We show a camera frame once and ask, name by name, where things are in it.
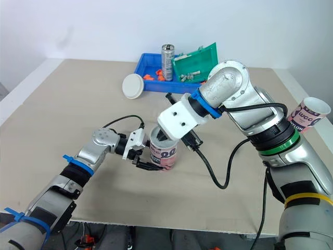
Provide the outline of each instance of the paper cup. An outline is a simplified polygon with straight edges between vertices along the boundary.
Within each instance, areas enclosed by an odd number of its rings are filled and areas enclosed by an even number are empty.
[[[163,167],[165,170],[172,169],[176,161],[178,141],[159,141],[157,134],[160,128],[156,126],[150,133],[150,159],[151,162]]]
[[[306,97],[298,107],[289,115],[288,121],[300,133],[315,126],[331,112],[330,106],[315,97]]]

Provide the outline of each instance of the orange plastic piece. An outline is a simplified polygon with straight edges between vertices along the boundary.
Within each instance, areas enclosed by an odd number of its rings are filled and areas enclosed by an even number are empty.
[[[154,78],[151,77],[151,75],[149,75],[149,74],[146,74],[146,75],[143,77],[143,79],[144,79],[144,80],[150,80],[150,81],[154,80]]]
[[[162,70],[161,70],[161,69],[159,69],[159,70],[158,70],[158,71],[156,71],[155,73],[156,73],[156,75],[158,75],[158,76],[161,76],[161,75],[162,75]]]
[[[163,76],[158,76],[157,80],[159,80],[159,81],[165,81],[165,78]]]

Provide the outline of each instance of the yellow stripe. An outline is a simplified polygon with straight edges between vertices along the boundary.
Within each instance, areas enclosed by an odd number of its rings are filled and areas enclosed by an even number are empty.
[[[318,199],[323,199],[325,201],[327,201],[329,204],[331,204],[333,206],[333,201],[323,195],[323,194],[316,194],[316,193],[300,193],[300,194],[294,194],[288,198],[286,198],[286,201],[285,201],[285,208],[287,207],[287,204],[290,202],[290,201],[293,201],[294,199],[300,199],[300,198],[318,198]]]

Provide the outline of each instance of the blue clip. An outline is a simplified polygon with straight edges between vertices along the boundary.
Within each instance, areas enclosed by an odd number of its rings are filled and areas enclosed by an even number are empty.
[[[75,165],[77,165],[77,166],[83,168],[83,169],[86,170],[91,176],[93,176],[94,171],[93,171],[90,167],[88,167],[86,164],[84,164],[84,163],[82,163],[82,162],[80,162],[80,161],[78,161],[78,160],[74,160],[73,157],[68,156],[68,155],[63,155],[62,157],[65,158],[69,163],[73,163],[73,164],[75,164]]]
[[[25,216],[23,212],[16,212],[15,210],[13,210],[13,209],[11,209],[9,207],[6,207],[5,211],[7,211],[10,214],[14,215],[14,220],[17,221],[17,222],[20,222],[22,220],[23,221],[28,220],[28,221],[34,222],[34,223],[40,225],[41,227],[43,227],[45,229],[45,231],[46,231],[46,237],[45,237],[45,240],[43,242],[43,245],[45,244],[45,242],[50,237],[50,227],[49,227],[48,224],[46,224],[42,220],[39,220],[39,219],[34,218],[34,217]]]
[[[192,99],[197,100],[200,105],[207,110],[214,119],[219,118],[222,116],[221,111],[218,108],[212,108],[209,104],[201,97],[199,89],[195,90],[191,95]]]

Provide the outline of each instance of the floor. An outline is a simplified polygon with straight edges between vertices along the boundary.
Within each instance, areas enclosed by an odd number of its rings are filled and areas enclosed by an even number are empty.
[[[0,227],[11,222],[12,216],[0,214]],[[84,233],[97,239],[98,250],[249,250],[253,239],[243,235],[171,230],[161,228],[126,227],[95,223],[70,222],[62,235],[53,235],[42,250],[74,250],[75,241]],[[274,249],[275,238],[259,239],[255,250]]]

